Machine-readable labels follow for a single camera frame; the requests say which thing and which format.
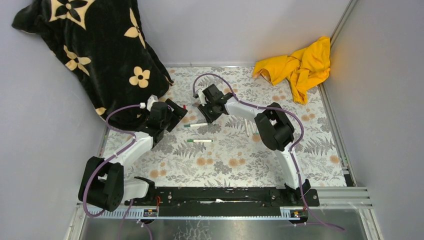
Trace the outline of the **brown end marker pen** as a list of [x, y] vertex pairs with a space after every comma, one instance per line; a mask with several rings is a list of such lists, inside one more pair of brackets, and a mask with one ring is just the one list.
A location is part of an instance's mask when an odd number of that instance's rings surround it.
[[248, 121], [246, 119], [244, 119], [244, 128], [245, 128], [246, 135], [249, 137], [250, 136], [249, 124], [248, 124]]

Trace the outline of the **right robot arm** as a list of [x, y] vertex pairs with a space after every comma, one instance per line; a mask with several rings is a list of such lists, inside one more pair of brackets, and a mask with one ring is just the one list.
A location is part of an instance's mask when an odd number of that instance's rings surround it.
[[223, 94], [215, 84], [201, 88], [193, 96], [200, 100], [198, 109], [208, 123], [213, 123], [222, 114], [241, 117], [255, 123], [263, 144], [272, 150], [281, 165], [287, 201], [293, 206], [301, 205], [307, 194], [301, 186], [305, 179], [294, 149], [295, 128], [287, 111], [274, 102], [269, 106], [258, 106], [238, 99], [234, 94]]

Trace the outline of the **brown cap marker pen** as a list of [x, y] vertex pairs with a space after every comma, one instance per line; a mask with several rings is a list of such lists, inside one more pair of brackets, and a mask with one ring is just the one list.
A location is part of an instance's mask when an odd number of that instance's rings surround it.
[[254, 126], [253, 122], [252, 122], [252, 121], [249, 121], [249, 125], [250, 125], [250, 128], [251, 128], [251, 132], [252, 132], [253, 134], [255, 134], [255, 133], [256, 133], [256, 128], [255, 128], [255, 126]]

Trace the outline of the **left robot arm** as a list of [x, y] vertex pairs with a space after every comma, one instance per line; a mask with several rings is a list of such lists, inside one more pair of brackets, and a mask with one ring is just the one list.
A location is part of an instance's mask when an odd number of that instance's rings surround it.
[[170, 99], [162, 102], [151, 95], [147, 102], [121, 107], [108, 115], [107, 119], [133, 108], [146, 110], [148, 115], [135, 132], [127, 131], [130, 140], [113, 154], [105, 158], [93, 156], [86, 163], [78, 199], [90, 217], [97, 217], [98, 214], [90, 213], [88, 205], [98, 207], [103, 212], [113, 212], [125, 201], [137, 199], [144, 206], [154, 202], [155, 184], [143, 177], [125, 180], [125, 170], [152, 150], [163, 139], [164, 133], [171, 132], [188, 113], [187, 109]]

